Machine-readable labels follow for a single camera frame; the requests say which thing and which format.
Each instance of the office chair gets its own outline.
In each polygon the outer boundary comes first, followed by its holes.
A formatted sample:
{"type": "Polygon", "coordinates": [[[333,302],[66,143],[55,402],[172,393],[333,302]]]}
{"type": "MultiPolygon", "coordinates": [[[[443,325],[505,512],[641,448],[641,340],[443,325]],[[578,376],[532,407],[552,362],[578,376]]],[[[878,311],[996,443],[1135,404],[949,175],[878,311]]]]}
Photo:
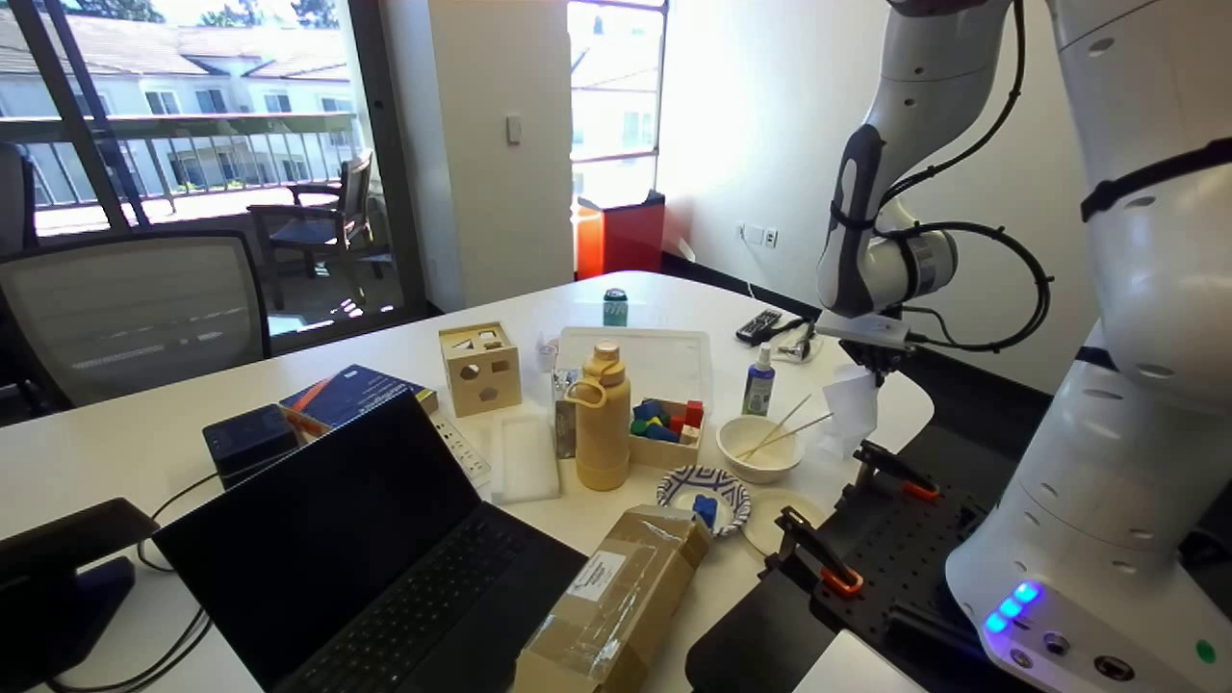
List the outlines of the office chair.
{"type": "Polygon", "coordinates": [[[34,164],[0,143],[0,257],[37,245],[34,240],[34,164]]]}
{"type": "Polygon", "coordinates": [[[353,293],[353,302],[361,302],[353,263],[361,257],[361,249],[374,245],[371,175],[374,175],[371,159],[342,162],[339,189],[293,186],[288,189],[293,203],[249,203],[247,209],[256,221],[256,230],[259,230],[263,271],[266,271],[274,310],[285,303],[285,288],[281,288],[281,274],[276,274],[281,249],[306,253],[306,276],[316,274],[316,263],[325,263],[325,253],[339,257],[347,288],[353,293]]]}
{"type": "Polygon", "coordinates": [[[244,234],[116,234],[0,263],[0,330],[49,407],[271,356],[244,234]]]}

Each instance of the white wall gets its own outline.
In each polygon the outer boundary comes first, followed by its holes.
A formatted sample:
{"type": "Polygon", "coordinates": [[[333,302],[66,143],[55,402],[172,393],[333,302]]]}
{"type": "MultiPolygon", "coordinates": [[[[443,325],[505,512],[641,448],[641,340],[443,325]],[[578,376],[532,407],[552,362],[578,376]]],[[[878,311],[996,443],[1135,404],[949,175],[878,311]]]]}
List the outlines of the white wall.
{"type": "Polygon", "coordinates": [[[570,283],[565,5],[390,0],[384,31],[429,302],[449,311],[570,283]],[[523,121],[519,147],[505,112],[523,121]]]}
{"type": "MultiPolygon", "coordinates": [[[[833,181],[878,90],[882,31],[878,0],[673,0],[659,189],[669,230],[687,234],[704,267],[815,302],[833,181]],[[746,245],[741,225],[775,226],[781,244],[746,245]]],[[[1012,34],[986,112],[1001,107],[1010,68],[1012,34]]],[[[923,221],[1005,225],[1054,274],[1045,330],[967,362],[1045,393],[1058,385],[1092,318],[1077,202],[1081,162],[1053,22],[1045,5],[1029,0],[1029,90],[1015,114],[961,171],[905,195],[923,221]]],[[[958,283],[928,303],[952,315],[958,340],[991,340],[1015,329],[1029,302],[1012,263],[961,244],[958,283]]]]}

